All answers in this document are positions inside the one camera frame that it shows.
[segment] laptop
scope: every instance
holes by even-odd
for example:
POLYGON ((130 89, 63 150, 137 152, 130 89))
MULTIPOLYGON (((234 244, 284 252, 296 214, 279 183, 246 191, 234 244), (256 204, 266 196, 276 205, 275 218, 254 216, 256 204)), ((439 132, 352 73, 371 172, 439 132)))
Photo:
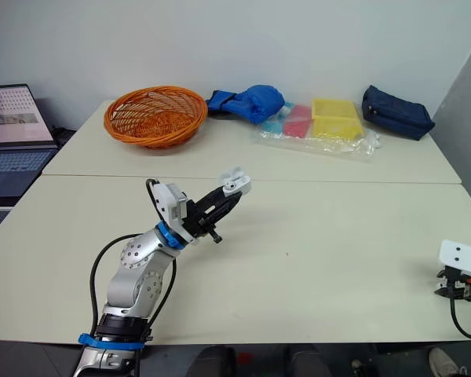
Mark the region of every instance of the laptop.
POLYGON ((0 86, 0 197, 22 196, 56 152, 28 85, 0 86))

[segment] blue ring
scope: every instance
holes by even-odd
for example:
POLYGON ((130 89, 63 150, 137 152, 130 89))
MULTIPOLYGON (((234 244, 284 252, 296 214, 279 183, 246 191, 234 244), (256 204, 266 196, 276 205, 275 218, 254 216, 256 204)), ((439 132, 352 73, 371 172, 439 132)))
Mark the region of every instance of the blue ring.
POLYGON ((86 346, 101 348, 103 350, 122 350, 122 351, 136 351, 144 348, 144 343, 124 343, 124 342, 105 342, 103 340, 96 340, 91 335, 82 333, 78 337, 78 342, 86 346))
POLYGON ((178 241, 167 229, 166 224, 164 224, 164 221, 161 221, 159 224, 157 224, 157 227, 159 228, 159 231, 162 233, 164 238, 166 238, 169 247, 178 250, 184 249, 184 246, 180 243, 180 241, 178 241))

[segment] plastic bag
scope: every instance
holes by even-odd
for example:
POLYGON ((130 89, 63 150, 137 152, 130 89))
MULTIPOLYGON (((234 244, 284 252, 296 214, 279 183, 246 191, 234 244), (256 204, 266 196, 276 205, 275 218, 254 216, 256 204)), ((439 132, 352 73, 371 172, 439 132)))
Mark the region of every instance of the plastic bag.
POLYGON ((364 135, 348 140, 331 135, 312 135, 311 108, 286 102, 273 117, 257 125, 256 140, 263 145, 312 153, 364 158, 380 147, 379 136, 363 128, 364 135))

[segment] yellow container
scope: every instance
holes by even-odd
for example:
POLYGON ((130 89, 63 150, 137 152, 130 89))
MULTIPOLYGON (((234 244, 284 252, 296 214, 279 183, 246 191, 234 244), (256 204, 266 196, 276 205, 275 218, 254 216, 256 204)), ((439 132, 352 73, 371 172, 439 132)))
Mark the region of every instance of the yellow container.
POLYGON ((312 100, 313 137, 340 137, 354 140, 364 135, 360 117, 352 101, 312 100))

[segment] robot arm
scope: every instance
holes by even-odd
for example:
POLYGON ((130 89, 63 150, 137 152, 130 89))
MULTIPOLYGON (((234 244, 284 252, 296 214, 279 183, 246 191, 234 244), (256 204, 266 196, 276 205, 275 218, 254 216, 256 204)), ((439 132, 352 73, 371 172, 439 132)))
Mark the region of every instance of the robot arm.
POLYGON ((438 284, 435 293, 449 297, 449 287, 452 287, 452 298, 471 301, 471 246, 444 240, 440 248, 440 263, 445 267, 438 277, 444 282, 438 284))
POLYGON ((250 178, 241 168, 221 176, 222 186, 197 203, 175 184, 147 181, 160 222, 136 236, 122 250, 119 268, 108 285, 107 302, 94 334, 82 334, 86 345, 74 377, 87 368, 122 369, 144 347, 150 335, 148 317, 161 295, 162 277, 173 260, 190 243, 215 232, 220 221, 250 191, 250 178))

